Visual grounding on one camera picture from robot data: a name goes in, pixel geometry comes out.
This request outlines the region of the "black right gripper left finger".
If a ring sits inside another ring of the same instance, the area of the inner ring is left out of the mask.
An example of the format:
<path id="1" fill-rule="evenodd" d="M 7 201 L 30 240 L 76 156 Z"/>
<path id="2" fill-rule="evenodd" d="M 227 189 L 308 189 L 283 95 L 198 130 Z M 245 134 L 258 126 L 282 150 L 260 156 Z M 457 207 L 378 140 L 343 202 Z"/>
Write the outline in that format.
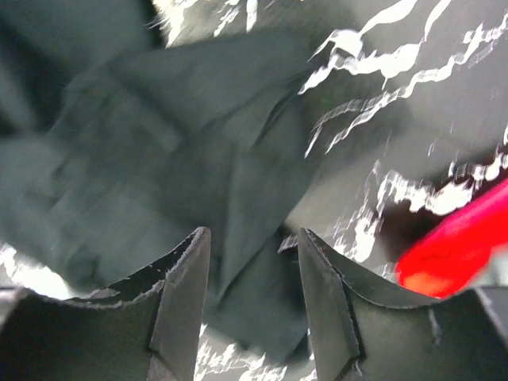
<path id="1" fill-rule="evenodd" d="M 4 380 L 191 380 L 210 264 L 210 231 L 90 298 L 1 290 Z"/>

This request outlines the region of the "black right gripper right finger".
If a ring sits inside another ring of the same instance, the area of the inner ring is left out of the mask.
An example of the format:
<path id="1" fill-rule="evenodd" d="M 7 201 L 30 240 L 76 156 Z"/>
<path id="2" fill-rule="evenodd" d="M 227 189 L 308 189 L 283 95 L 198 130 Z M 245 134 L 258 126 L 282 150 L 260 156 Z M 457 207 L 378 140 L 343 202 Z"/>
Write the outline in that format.
<path id="1" fill-rule="evenodd" d="M 298 260 L 320 380 L 504 380 L 507 290 L 436 299 L 342 256 L 314 232 Z"/>

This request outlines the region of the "black t shirt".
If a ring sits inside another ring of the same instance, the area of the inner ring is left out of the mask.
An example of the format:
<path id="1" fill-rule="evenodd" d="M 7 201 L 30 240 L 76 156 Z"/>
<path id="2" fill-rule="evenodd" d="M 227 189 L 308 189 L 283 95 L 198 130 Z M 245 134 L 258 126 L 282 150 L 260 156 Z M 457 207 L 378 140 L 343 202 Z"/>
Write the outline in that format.
<path id="1" fill-rule="evenodd" d="M 204 320 L 276 363 L 307 318 L 285 221 L 313 176 L 306 38 L 164 48 L 149 1 L 1 4 L 1 238 L 92 291 L 211 231 Z"/>

